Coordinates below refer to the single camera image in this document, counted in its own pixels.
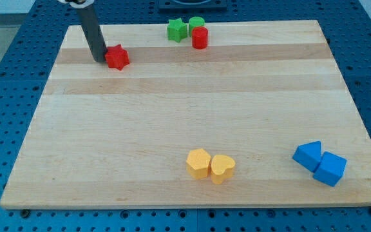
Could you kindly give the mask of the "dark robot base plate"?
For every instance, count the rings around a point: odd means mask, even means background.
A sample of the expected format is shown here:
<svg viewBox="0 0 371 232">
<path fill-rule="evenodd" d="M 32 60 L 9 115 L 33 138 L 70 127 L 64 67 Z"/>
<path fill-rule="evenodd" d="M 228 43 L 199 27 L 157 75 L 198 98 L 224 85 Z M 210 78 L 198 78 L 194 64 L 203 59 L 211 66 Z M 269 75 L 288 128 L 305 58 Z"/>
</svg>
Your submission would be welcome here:
<svg viewBox="0 0 371 232">
<path fill-rule="evenodd" d="M 157 0 L 160 12 L 173 10 L 226 10 L 227 0 Z"/>
</svg>

